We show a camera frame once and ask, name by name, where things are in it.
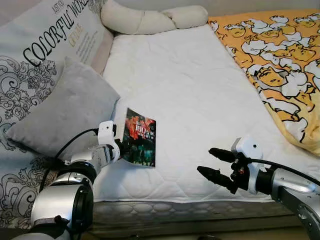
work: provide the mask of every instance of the black floral pattern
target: black floral pattern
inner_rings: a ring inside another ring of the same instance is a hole
[[[30,216],[38,187],[44,175],[44,157],[30,162],[30,168],[22,168],[17,174],[8,173],[0,182],[0,228],[30,227]],[[54,179],[49,174],[47,183]]]
[[[88,7],[89,10],[95,14],[100,15],[102,6],[105,4],[106,0],[89,0]]]
[[[33,202],[38,195],[47,160],[36,154],[33,157],[25,156],[27,150],[7,139],[6,131],[50,95],[56,85],[56,75],[56,64],[52,60],[44,60],[34,67],[25,61],[18,62],[0,55],[1,155],[8,155],[6,151],[12,154],[19,151],[19,156],[30,161],[28,167],[21,168],[13,162],[1,160],[0,164],[12,164],[13,167],[11,173],[2,173],[4,175],[0,182],[0,228],[30,227]],[[47,182],[51,182],[54,177],[52,173],[49,174]]]

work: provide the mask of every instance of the book cover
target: book cover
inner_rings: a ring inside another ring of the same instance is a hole
[[[123,133],[127,149],[122,156],[133,164],[156,166],[156,121],[127,109]]]

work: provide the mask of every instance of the yellow blanket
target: yellow blanket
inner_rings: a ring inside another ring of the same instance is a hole
[[[320,10],[209,17],[208,24],[286,139],[320,156]]]

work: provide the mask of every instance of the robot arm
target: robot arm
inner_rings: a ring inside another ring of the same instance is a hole
[[[64,163],[66,168],[34,201],[30,232],[13,240],[69,240],[92,224],[93,183],[101,168],[120,156],[115,135],[116,125],[112,121],[100,123],[99,145]]]
[[[232,163],[233,170],[229,178],[219,170],[198,166],[197,170],[209,181],[226,187],[233,194],[241,188],[252,194],[271,195],[273,200],[298,216],[311,240],[320,238],[319,181],[289,167],[259,160],[262,152],[250,137],[238,138],[231,151],[212,148],[209,152],[222,161]],[[264,168],[262,162],[272,165]]]

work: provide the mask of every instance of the wall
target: wall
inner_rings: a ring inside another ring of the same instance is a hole
[[[281,9],[320,9],[320,0],[116,0],[134,9],[164,10],[188,5],[202,5],[209,16],[230,15]]]

